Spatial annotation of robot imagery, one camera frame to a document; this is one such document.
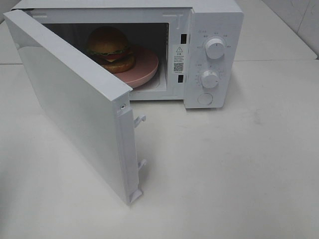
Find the round white door button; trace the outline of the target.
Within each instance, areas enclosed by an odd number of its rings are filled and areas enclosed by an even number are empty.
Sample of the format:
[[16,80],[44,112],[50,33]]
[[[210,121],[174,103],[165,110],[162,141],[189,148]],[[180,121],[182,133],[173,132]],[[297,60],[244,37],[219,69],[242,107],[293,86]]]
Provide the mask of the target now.
[[201,105],[210,105],[213,102],[213,96],[209,93],[204,93],[201,94],[198,98],[197,101]]

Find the pink round plate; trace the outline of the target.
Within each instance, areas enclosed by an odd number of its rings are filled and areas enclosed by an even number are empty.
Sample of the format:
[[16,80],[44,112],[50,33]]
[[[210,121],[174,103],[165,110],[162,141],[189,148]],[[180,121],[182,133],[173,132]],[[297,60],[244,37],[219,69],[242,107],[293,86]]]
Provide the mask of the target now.
[[139,45],[133,45],[132,51],[135,56],[134,67],[128,71],[116,73],[115,76],[131,88],[137,88],[147,83],[156,74],[159,59],[153,51]]

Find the white microwave door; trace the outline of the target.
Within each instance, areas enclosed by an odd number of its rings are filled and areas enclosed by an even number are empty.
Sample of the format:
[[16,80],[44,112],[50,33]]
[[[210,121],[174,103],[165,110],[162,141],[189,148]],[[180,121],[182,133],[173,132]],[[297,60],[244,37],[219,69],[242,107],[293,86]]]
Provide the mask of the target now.
[[131,88],[21,10],[4,14],[46,115],[126,203],[141,194]]

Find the toy burger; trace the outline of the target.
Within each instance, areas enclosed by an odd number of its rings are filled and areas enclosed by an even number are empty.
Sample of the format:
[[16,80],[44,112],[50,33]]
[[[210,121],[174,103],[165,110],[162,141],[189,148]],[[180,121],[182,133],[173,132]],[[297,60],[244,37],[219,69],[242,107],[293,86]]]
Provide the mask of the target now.
[[117,28],[110,26],[99,27],[90,33],[86,53],[113,74],[130,70],[136,62],[127,37]]

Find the lower white microwave knob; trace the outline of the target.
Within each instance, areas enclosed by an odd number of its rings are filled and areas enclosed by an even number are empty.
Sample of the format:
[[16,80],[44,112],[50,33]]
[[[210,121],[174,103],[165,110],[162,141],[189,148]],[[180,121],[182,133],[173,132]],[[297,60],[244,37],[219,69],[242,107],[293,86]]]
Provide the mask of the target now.
[[212,89],[219,84],[219,75],[215,71],[205,71],[200,76],[204,88]]

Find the white microwave knob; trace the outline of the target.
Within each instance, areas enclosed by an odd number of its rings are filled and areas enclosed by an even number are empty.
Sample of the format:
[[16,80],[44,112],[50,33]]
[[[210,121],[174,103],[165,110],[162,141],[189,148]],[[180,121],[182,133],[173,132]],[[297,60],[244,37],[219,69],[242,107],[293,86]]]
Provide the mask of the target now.
[[216,60],[222,57],[225,53],[226,42],[220,36],[208,38],[204,44],[206,56],[209,59]]
[[212,89],[219,84],[219,75],[215,71],[205,71],[200,76],[204,88]]

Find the white warning label sticker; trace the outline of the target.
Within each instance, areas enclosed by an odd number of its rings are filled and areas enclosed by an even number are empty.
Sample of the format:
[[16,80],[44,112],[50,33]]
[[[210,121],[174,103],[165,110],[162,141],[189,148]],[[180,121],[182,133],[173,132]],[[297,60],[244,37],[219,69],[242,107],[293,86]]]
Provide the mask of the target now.
[[184,73],[187,49],[185,44],[174,44],[172,47],[172,72]]

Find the white microwave oven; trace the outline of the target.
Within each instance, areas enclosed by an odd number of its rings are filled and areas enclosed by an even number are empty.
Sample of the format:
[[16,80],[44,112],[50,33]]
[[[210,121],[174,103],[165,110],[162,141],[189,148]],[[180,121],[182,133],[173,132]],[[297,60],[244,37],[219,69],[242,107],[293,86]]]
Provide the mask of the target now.
[[[131,88],[130,100],[183,100],[187,109],[224,105],[244,14],[233,0],[22,0],[11,11],[21,10],[81,51],[84,33],[102,24],[118,24],[139,44],[150,37],[149,47],[160,54],[155,82],[139,90]],[[208,38],[220,36],[225,53],[216,60],[206,56]],[[184,73],[172,72],[172,47],[185,44]],[[215,71],[219,84],[204,88],[200,76]],[[197,98],[213,96],[210,105]]]

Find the upper white microwave knob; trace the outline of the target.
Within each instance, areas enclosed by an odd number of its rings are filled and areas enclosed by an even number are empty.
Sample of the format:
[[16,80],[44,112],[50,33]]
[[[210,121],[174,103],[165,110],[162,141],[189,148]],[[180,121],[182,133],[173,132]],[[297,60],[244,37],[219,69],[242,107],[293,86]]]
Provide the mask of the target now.
[[222,57],[225,53],[226,42],[220,36],[208,38],[204,44],[206,56],[209,59],[216,60]]

